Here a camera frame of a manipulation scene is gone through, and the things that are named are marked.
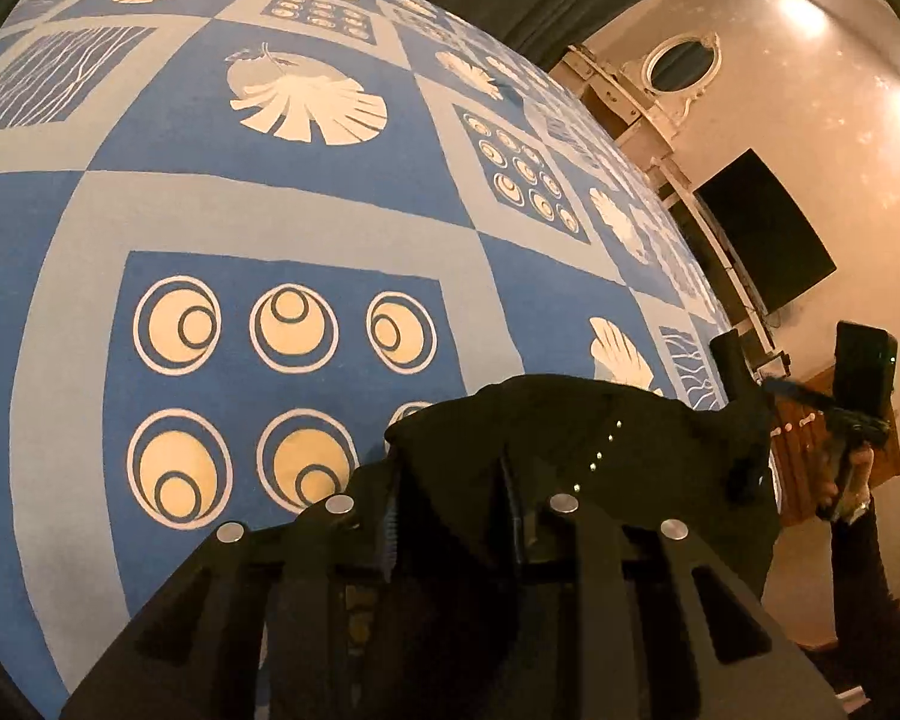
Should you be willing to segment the dark right sleeve forearm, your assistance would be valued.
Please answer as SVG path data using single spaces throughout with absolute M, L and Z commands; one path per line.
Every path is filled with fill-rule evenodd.
M 857 663 L 880 663 L 900 642 L 900 607 L 881 559 L 875 509 L 831 527 L 834 619 L 841 647 Z

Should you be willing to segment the person's right hand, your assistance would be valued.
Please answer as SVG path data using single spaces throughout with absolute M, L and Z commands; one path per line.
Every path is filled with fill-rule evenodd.
M 832 439 L 820 455 L 816 470 L 818 517 L 827 523 L 855 523 L 871 504 L 870 478 L 875 452 L 868 442 L 850 447 Z

